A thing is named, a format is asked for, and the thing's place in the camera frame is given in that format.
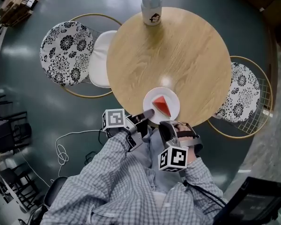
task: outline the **person's left hand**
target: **person's left hand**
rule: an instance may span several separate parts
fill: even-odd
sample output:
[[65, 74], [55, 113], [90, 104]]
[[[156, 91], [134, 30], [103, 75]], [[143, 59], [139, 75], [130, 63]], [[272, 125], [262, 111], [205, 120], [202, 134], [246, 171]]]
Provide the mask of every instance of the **person's left hand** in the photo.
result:
[[[176, 132], [190, 131], [189, 127], [186, 125], [177, 125], [177, 127], [175, 127], [175, 130], [176, 130]], [[193, 138], [192, 137], [180, 137], [180, 138], [178, 138], [178, 141], [186, 141], [186, 140], [191, 140], [191, 139], [193, 139]], [[194, 146], [188, 147], [187, 163], [191, 163], [196, 159], [197, 159], [197, 157], [195, 155]]]

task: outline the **plaid shirt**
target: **plaid shirt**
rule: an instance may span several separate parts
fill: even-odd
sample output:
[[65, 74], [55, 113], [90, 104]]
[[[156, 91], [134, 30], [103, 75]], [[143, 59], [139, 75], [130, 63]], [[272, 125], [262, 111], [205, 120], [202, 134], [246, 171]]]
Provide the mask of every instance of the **plaid shirt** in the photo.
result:
[[[212, 224], [220, 206], [182, 183], [167, 193], [161, 211], [156, 207], [155, 187], [146, 177], [154, 171], [127, 156], [126, 137], [120, 132], [109, 139], [79, 175], [67, 179], [41, 224]], [[188, 165], [185, 177], [222, 198], [201, 158]]]

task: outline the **round wooden table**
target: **round wooden table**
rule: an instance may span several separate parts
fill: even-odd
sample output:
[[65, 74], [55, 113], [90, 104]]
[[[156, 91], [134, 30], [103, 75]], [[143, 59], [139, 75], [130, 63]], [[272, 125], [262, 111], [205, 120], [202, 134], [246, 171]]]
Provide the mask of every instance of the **round wooden table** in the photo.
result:
[[194, 13], [164, 7], [161, 19], [157, 26], [146, 26], [138, 13], [119, 28], [108, 50], [108, 80], [119, 103], [133, 115], [143, 112], [151, 89], [172, 89], [180, 100], [176, 120], [196, 126], [228, 94], [229, 53], [217, 31]]

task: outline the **red fruit slice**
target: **red fruit slice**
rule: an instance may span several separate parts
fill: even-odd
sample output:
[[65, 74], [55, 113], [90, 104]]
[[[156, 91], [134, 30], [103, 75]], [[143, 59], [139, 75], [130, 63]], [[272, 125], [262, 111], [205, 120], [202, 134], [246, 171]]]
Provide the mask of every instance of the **red fruit slice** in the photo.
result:
[[152, 103], [164, 115], [171, 117], [169, 107], [163, 96], [160, 96], [159, 98], [155, 99]]

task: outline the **green floor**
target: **green floor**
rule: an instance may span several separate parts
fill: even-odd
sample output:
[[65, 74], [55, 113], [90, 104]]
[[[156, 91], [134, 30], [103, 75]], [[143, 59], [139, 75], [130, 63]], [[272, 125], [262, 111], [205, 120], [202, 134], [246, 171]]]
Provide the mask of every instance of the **green floor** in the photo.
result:
[[[44, 74], [39, 59], [43, 37], [55, 24], [85, 13], [104, 13], [125, 22], [140, 12], [140, 2], [40, 0], [27, 21], [7, 30], [0, 53], [0, 93], [5, 93], [9, 100], [14, 101], [10, 108], [12, 111], [28, 111], [33, 142], [23, 152], [30, 165], [48, 184], [50, 179], [57, 177], [59, 170], [55, 140], [73, 131], [100, 129], [104, 110], [121, 106], [113, 95], [98, 99], [79, 98], [51, 82]], [[262, 16], [243, 0], [163, 0], [163, 6], [183, 8], [198, 14], [220, 33], [231, 55], [250, 58], [266, 70], [267, 40]], [[80, 22], [100, 31], [117, 29], [116, 24], [105, 19], [83, 18]], [[74, 90], [88, 95], [107, 91], [90, 84], [79, 84]], [[223, 130], [234, 131], [227, 123], [220, 123], [220, 126]], [[237, 173], [252, 138], [226, 139], [206, 122], [197, 126], [196, 131], [205, 145], [201, 157], [216, 183], [225, 190]], [[88, 133], [60, 140], [70, 158], [61, 175], [71, 176], [80, 172], [85, 155], [101, 148], [97, 137], [97, 133]]]

